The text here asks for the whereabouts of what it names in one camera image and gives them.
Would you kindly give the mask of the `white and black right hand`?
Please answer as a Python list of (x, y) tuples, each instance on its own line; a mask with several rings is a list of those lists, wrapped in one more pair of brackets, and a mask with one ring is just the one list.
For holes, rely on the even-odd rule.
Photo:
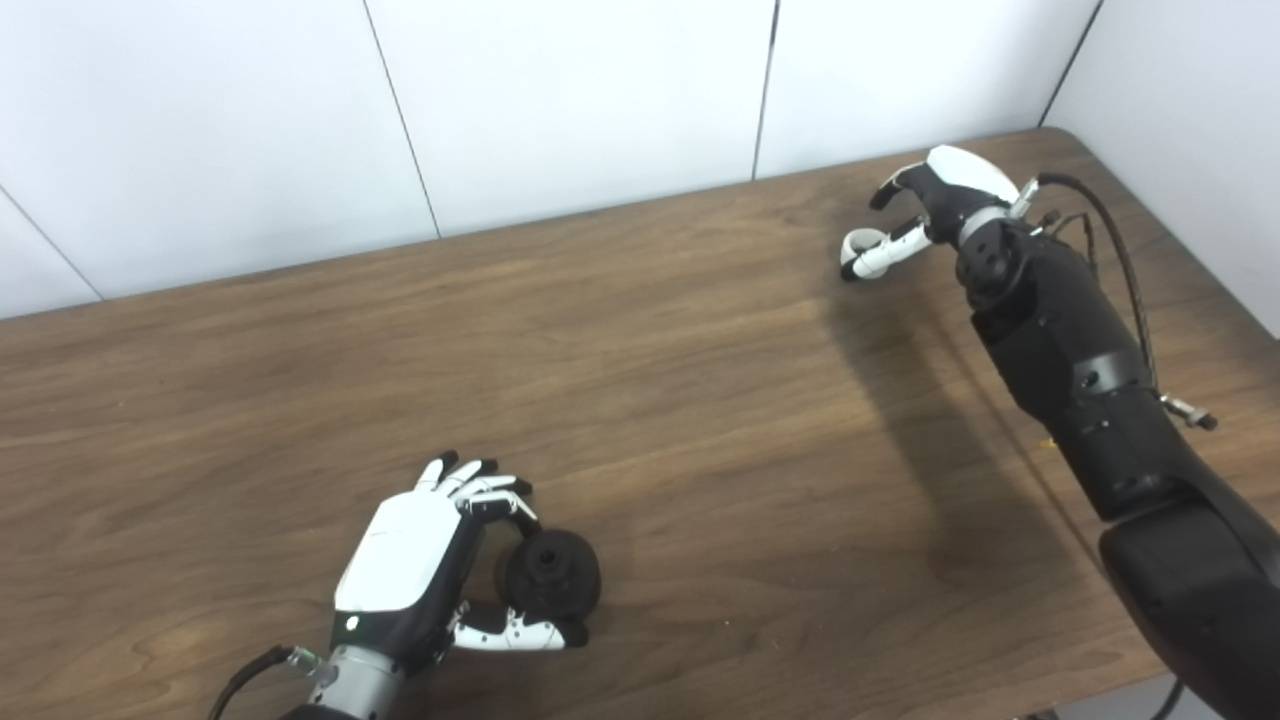
[(933, 245), (956, 246), (982, 224), (1010, 217), (1020, 199), (1020, 190), (995, 164), (948, 145), (933, 147), (924, 160), (897, 169), (879, 184), (868, 206), (884, 210), (901, 192), (913, 195), (922, 213), (891, 232), (847, 232), (838, 259), (842, 281), (881, 278), (891, 266)]

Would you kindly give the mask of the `white and black left hand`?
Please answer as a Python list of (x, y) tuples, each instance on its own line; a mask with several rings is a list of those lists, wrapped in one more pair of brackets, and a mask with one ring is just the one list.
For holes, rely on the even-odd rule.
[(412, 676), (453, 648), (586, 646), (582, 621), (463, 597), (489, 525), (508, 521), (525, 539), (541, 532), (526, 501), (531, 493), (494, 459), (462, 462), (456, 451), (433, 459), (412, 488), (383, 500), (372, 515), (335, 588), (332, 648), (370, 650)]

